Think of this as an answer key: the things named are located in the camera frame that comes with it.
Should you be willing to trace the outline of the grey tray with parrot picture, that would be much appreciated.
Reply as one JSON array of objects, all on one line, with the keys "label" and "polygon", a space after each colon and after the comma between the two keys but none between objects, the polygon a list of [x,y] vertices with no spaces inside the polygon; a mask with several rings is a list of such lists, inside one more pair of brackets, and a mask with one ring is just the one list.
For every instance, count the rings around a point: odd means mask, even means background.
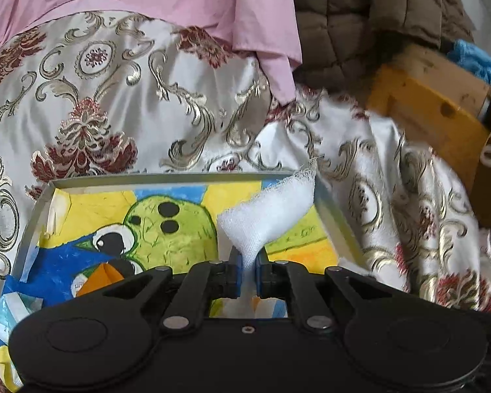
[{"label": "grey tray with parrot picture", "polygon": [[[176,274],[218,256],[217,216],[284,178],[259,174],[145,175],[113,185],[55,188],[39,197],[16,258],[14,279],[25,294],[64,303],[100,264],[127,279],[158,266]],[[352,230],[316,176],[313,205],[287,233],[264,246],[271,261],[304,265],[311,273],[364,258]],[[253,294],[213,299],[217,318],[284,318],[284,300]]]}]

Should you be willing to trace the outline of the light blue white cloth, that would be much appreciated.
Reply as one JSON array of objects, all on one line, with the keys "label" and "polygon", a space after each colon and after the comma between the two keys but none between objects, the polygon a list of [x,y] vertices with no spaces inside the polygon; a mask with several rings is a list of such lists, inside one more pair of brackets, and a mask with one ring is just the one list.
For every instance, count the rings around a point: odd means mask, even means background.
[{"label": "light blue white cloth", "polygon": [[0,346],[8,345],[15,326],[44,304],[43,298],[25,294],[14,279],[7,279],[0,296]]}]

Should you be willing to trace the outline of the wooden bed frame right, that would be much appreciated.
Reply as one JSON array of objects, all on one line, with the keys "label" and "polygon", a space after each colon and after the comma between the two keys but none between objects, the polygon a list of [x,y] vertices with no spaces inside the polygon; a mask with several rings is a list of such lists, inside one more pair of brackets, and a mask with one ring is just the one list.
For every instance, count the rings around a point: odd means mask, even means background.
[{"label": "wooden bed frame right", "polygon": [[482,124],[489,84],[437,51],[408,44],[380,66],[366,105],[392,118],[410,141],[429,144],[472,189],[489,135]]}]

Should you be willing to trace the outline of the white gauze cloth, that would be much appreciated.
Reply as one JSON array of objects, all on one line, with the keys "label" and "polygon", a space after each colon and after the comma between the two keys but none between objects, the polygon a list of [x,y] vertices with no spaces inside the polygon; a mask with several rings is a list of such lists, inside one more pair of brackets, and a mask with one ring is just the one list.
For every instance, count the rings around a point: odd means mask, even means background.
[{"label": "white gauze cloth", "polygon": [[317,171],[312,159],[289,177],[217,216],[218,256],[225,259],[237,249],[242,257],[241,302],[250,301],[256,292],[254,262],[259,252],[292,229],[312,207]]}]

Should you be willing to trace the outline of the floral satin bedspread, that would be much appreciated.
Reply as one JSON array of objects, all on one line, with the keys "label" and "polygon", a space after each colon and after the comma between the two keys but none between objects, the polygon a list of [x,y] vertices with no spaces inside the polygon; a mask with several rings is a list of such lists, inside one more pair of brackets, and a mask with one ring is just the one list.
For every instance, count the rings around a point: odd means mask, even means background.
[{"label": "floral satin bedspread", "polygon": [[32,313],[0,392],[491,392],[491,239],[435,150],[348,95],[280,105],[257,57],[130,12],[0,50],[0,296],[55,187],[145,175],[317,176],[362,264],[271,261],[284,318],[217,318],[226,261],[158,266]]}]

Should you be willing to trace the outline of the brown quilted jacket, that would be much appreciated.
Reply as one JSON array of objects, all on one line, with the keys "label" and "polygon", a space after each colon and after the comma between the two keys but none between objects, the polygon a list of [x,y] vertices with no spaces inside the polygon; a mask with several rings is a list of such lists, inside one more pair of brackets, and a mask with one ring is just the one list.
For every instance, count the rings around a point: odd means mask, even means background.
[{"label": "brown quilted jacket", "polygon": [[461,0],[293,0],[302,63],[294,79],[340,90],[369,76],[408,43],[450,51],[472,42]]}]

